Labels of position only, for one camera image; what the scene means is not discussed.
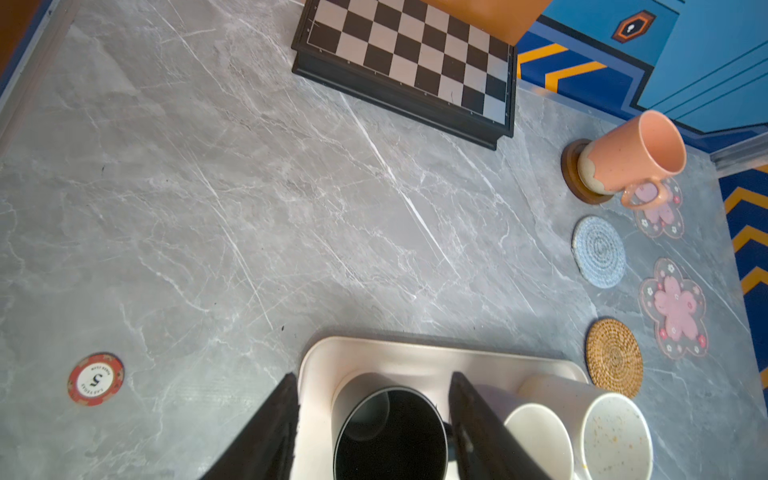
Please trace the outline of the pink flower coaster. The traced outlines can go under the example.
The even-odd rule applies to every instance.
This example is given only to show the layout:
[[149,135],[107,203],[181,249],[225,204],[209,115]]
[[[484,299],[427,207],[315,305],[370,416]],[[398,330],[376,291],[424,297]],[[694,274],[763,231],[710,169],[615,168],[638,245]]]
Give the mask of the pink flower coaster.
[[680,239],[684,234],[684,220],[680,211],[683,202],[681,187],[674,178],[661,181],[669,194],[668,201],[660,206],[634,212],[638,229],[649,238],[666,235]]
[[672,360],[707,355],[710,342],[704,323],[704,292],[694,280],[684,277],[673,260],[655,262],[652,276],[640,284],[638,302],[653,322],[662,354]]

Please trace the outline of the blue woven round coaster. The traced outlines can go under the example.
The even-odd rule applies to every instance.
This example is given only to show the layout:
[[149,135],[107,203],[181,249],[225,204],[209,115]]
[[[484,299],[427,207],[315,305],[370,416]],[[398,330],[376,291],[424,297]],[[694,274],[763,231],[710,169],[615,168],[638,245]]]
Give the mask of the blue woven round coaster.
[[626,271],[626,253],[617,230],[598,216],[585,216],[575,225],[572,252],[582,276],[593,286],[617,286]]

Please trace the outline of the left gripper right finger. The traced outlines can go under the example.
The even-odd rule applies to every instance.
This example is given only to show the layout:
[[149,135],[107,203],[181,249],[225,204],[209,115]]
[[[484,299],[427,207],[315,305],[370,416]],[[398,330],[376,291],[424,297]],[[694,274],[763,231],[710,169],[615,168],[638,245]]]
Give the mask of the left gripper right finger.
[[547,479],[549,475],[504,425],[521,402],[490,385],[452,373],[449,412],[462,479]]

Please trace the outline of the beige rectangular serving tray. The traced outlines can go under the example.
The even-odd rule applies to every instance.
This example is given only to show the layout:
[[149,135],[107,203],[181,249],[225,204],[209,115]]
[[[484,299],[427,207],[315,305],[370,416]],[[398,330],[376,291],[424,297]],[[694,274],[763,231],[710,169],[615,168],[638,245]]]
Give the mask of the beige rectangular serving tray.
[[299,421],[293,479],[333,477],[332,407],[339,391],[356,376],[379,373],[415,388],[449,413],[451,375],[462,372],[474,384],[510,393],[533,375],[554,375],[587,383],[585,372],[568,360],[492,353],[414,343],[330,336],[317,341],[299,369]]

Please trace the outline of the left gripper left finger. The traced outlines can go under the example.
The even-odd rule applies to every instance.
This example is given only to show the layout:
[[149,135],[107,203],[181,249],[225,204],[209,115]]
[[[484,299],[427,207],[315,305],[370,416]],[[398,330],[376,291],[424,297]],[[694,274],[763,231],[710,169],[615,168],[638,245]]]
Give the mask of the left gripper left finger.
[[202,479],[288,480],[299,411],[297,377],[288,373]]

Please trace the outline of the woven rattan round coaster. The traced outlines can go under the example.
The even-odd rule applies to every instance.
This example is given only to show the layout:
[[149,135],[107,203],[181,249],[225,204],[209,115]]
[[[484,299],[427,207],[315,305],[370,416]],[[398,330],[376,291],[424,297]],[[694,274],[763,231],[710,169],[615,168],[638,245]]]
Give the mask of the woven rattan round coaster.
[[622,322],[595,321],[586,337],[586,365],[592,383],[603,390],[634,399],[640,392],[644,367],[638,342]]

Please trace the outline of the orange peach mug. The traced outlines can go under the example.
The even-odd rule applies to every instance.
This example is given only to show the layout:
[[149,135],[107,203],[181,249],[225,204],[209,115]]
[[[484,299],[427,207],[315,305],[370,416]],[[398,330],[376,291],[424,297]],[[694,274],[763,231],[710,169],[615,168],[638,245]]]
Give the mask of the orange peach mug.
[[631,210],[652,209],[668,201],[661,181],[680,174],[687,162],[682,136],[664,114],[647,110],[591,140],[578,160],[584,184],[602,195],[622,195]]

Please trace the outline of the brown wooden round coaster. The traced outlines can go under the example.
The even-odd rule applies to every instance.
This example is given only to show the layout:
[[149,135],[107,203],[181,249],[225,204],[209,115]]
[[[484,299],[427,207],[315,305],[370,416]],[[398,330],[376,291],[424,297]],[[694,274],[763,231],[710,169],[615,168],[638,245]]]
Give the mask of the brown wooden round coaster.
[[578,160],[589,143],[588,139],[578,139],[568,144],[561,154],[561,171],[566,185],[577,199],[589,205],[599,205],[610,201],[613,196],[590,190],[578,172]]

